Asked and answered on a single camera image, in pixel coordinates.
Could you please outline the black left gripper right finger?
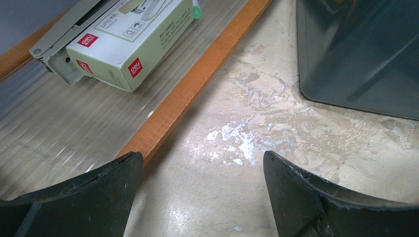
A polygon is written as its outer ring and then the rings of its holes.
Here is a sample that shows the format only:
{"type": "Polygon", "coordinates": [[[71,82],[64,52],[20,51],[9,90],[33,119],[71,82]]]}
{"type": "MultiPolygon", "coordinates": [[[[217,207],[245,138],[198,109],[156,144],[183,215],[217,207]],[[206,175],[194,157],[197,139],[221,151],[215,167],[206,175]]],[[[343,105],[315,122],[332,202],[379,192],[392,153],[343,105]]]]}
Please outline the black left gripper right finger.
{"type": "Polygon", "coordinates": [[[419,207],[345,188],[273,151],[263,169],[281,237],[416,237],[419,207]]]}

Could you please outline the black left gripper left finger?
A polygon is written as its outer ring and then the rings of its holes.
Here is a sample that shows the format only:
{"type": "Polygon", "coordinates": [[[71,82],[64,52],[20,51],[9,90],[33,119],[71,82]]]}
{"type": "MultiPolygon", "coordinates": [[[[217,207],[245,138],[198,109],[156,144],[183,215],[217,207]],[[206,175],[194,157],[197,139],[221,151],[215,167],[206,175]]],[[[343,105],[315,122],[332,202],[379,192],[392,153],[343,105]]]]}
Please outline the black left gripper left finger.
{"type": "Polygon", "coordinates": [[[56,185],[0,202],[3,237],[121,237],[143,156],[129,152],[56,185]]]}

